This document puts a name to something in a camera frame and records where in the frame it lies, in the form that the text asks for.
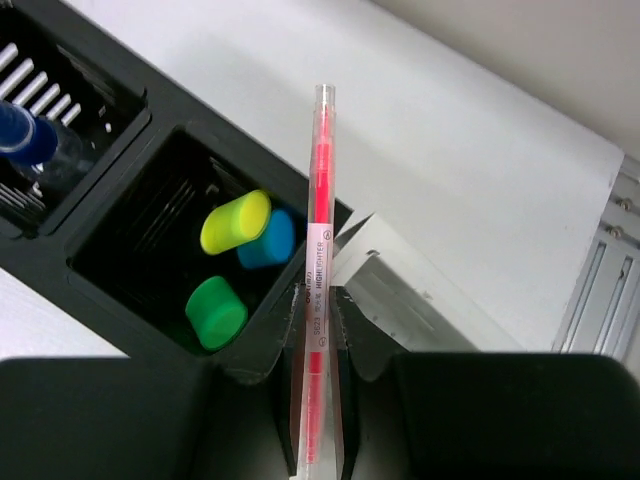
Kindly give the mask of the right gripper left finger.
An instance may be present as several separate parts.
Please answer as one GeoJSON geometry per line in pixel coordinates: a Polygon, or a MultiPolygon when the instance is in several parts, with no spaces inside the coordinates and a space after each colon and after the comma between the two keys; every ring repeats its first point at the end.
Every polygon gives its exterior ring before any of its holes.
{"type": "Polygon", "coordinates": [[[5,479],[286,479],[292,447],[277,393],[290,286],[219,365],[125,358],[1,364],[5,479]]]}

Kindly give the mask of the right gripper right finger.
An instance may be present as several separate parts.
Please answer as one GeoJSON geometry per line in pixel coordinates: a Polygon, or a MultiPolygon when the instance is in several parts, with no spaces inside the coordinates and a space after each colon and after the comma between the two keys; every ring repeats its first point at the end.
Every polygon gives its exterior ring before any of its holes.
{"type": "Polygon", "coordinates": [[[639,386],[594,354],[410,352],[337,287],[347,479],[635,479],[639,386]]]}

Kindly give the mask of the red pen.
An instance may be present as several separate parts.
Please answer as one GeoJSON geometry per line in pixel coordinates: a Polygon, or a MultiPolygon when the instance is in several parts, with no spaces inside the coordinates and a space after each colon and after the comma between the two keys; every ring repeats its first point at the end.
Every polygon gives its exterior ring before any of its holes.
{"type": "Polygon", "coordinates": [[[329,290],[334,239],[335,87],[316,87],[305,259],[305,345],[298,476],[318,479],[329,356],[329,290]]]}

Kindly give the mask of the green highlighter marker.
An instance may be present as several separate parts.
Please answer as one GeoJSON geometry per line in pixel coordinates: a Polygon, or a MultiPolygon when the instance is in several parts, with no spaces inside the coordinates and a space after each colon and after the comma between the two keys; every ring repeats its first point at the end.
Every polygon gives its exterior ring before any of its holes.
{"type": "Polygon", "coordinates": [[[205,280],[193,291],[185,314],[201,346],[208,351],[227,345],[248,320],[248,308],[221,276],[205,280]]]}

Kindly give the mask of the blue item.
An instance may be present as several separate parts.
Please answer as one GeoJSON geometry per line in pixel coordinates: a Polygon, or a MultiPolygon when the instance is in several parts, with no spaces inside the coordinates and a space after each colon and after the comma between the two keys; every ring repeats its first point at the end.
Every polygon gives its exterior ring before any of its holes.
{"type": "Polygon", "coordinates": [[[237,248],[243,268],[255,270],[287,263],[294,253],[296,234],[290,214],[282,209],[271,213],[263,233],[254,241],[237,248]]]}

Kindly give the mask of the yellow highlighter marker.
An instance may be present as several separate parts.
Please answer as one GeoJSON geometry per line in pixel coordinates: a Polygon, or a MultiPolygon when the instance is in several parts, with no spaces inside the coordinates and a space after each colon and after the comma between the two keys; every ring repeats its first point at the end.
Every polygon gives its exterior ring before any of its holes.
{"type": "Polygon", "coordinates": [[[218,255],[256,240],[271,216],[271,200],[262,190],[253,190],[216,207],[205,219],[200,245],[208,255],[218,255]]]}

